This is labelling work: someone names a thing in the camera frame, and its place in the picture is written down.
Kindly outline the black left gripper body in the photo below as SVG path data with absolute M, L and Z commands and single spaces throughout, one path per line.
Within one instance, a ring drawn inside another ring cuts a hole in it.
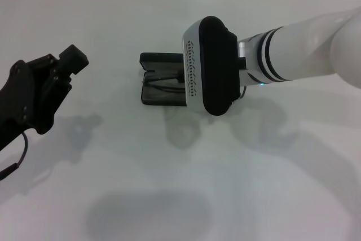
M 11 67 L 1 89 L 1 149 L 28 129 L 42 135 L 52 128 L 55 112 L 71 89 L 58 84 L 42 89 L 48 75 L 33 72 L 23 60 Z

